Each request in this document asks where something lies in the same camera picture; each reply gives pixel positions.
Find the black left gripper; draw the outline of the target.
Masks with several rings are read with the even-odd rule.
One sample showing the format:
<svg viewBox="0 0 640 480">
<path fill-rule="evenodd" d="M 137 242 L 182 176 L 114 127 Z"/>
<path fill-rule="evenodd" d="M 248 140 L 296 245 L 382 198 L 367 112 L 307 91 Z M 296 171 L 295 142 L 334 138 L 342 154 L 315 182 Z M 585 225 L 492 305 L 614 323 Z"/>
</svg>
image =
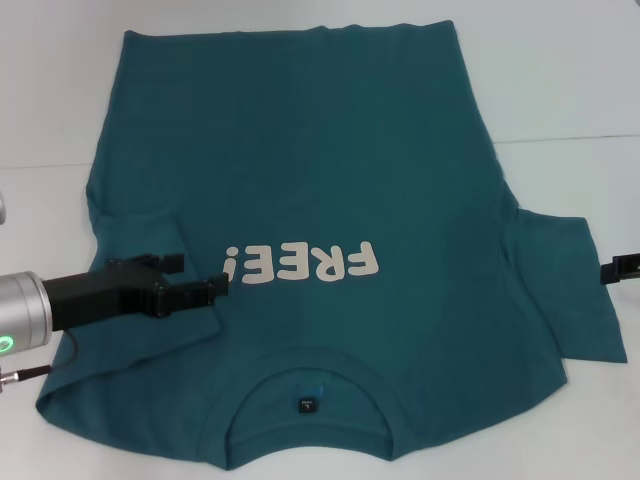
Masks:
<svg viewBox="0 0 640 480">
<path fill-rule="evenodd" d="M 52 329 L 68 330 L 128 314 L 168 317 L 208 307 L 228 295 L 227 273 L 206 281 L 168 285 L 165 275 L 184 271 L 184 255 L 144 254 L 110 259 L 86 273 L 45 280 Z"/>
</svg>

